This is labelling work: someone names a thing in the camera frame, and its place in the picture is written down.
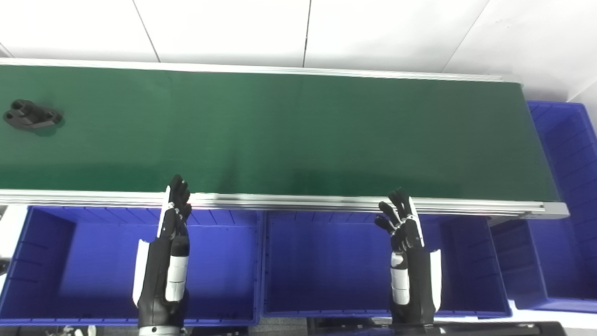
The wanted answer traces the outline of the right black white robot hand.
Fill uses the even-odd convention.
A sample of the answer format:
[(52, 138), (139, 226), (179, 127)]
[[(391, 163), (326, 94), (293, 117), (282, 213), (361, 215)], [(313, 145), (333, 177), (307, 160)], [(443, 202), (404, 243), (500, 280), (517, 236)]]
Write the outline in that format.
[(418, 212), (403, 189), (379, 202), (375, 225), (390, 236), (391, 303), (393, 324), (434, 323), (441, 306), (442, 263), (439, 249), (428, 251)]

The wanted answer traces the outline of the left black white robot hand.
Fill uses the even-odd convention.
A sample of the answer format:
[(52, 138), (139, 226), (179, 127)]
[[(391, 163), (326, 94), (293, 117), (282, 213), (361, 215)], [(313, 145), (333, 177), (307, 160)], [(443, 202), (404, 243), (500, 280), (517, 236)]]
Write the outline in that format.
[(152, 242), (139, 240), (132, 300), (138, 310), (140, 336), (181, 336), (185, 332), (189, 198), (187, 182), (174, 175), (165, 191), (156, 238)]

